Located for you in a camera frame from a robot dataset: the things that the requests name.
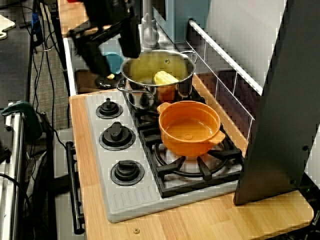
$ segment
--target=pot handle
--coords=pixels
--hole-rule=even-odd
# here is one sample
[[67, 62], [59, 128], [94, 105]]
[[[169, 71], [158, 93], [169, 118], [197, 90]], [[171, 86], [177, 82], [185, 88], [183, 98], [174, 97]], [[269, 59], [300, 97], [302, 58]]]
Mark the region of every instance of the pot handle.
[[209, 140], [209, 143], [218, 145], [225, 139], [225, 137], [226, 135], [222, 131], [218, 131], [216, 135], [214, 135], [213, 138]]
[[162, 103], [160, 106], [158, 106], [157, 108], [156, 108], [156, 111], [159, 113], [159, 114], [161, 114], [167, 107], [169, 107], [171, 105], [171, 103], [169, 103], [169, 102], [164, 102], [164, 103]]
[[122, 87], [121, 87], [121, 84], [122, 84], [122, 82], [124, 82], [125, 80], [126, 80], [126, 78], [123, 78], [123, 79], [121, 79], [121, 80], [117, 83], [116, 89], [117, 89], [118, 91], [124, 92], [124, 93], [129, 93], [129, 94], [147, 94], [147, 95], [148, 95], [148, 98], [149, 98], [150, 100], [155, 99], [155, 96], [154, 96], [151, 92], [149, 92], [149, 91], [147, 91], [147, 90], [128, 90], [128, 89], [122, 88]]
[[196, 54], [195, 51], [188, 50], [188, 51], [182, 51], [182, 52], [180, 52], [180, 53], [181, 53], [181, 54], [193, 54], [194, 57], [195, 57], [195, 59], [193, 60], [194, 63], [196, 63], [197, 60], [198, 60], [198, 55]]

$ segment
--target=corn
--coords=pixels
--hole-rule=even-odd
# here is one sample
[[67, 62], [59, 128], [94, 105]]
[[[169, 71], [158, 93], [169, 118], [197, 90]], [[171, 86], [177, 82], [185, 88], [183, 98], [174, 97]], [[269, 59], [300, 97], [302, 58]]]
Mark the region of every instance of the corn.
[[177, 83], [179, 80], [166, 71], [158, 71], [154, 76], [154, 82], [157, 85], [166, 85]]

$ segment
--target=tile backsplash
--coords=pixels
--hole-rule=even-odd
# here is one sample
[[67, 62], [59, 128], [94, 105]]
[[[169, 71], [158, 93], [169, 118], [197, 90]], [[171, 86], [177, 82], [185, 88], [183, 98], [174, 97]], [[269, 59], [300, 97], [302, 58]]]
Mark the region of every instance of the tile backsplash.
[[194, 50], [197, 53], [196, 75], [248, 140], [261, 96], [194, 25], [188, 25], [186, 42], [175, 47], [180, 52]]

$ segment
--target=gray stove panel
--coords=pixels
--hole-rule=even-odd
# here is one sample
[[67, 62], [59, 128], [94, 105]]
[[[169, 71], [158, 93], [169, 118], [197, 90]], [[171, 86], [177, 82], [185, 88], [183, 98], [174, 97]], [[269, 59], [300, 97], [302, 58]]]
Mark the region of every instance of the gray stove panel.
[[[96, 115], [96, 109], [106, 98], [110, 98], [123, 107], [123, 113], [120, 116], [114, 119], [101, 119]], [[105, 92], [88, 96], [85, 99], [85, 106], [104, 205], [110, 222], [117, 223], [235, 191], [238, 181], [161, 198], [123, 94], [121, 92]], [[133, 130], [136, 135], [135, 142], [125, 150], [106, 150], [100, 145], [99, 136], [117, 121]], [[111, 169], [120, 160], [134, 160], [144, 167], [144, 176], [139, 183], [132, 186], [119, 186], [111, 180]], [[179, 179], [173, 179], [171, 184], [175, 185], [180, 181]]]

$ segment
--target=blue cabinet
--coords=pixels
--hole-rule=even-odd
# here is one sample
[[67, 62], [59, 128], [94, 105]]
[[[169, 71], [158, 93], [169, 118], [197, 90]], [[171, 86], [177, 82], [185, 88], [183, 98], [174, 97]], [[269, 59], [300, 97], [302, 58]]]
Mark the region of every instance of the blue cabinet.
[[205, 28], [210, 0], [163, 0], [165, 12], [153, 8], [154, 18], [173, 43], [186, 41], [188, 20]]

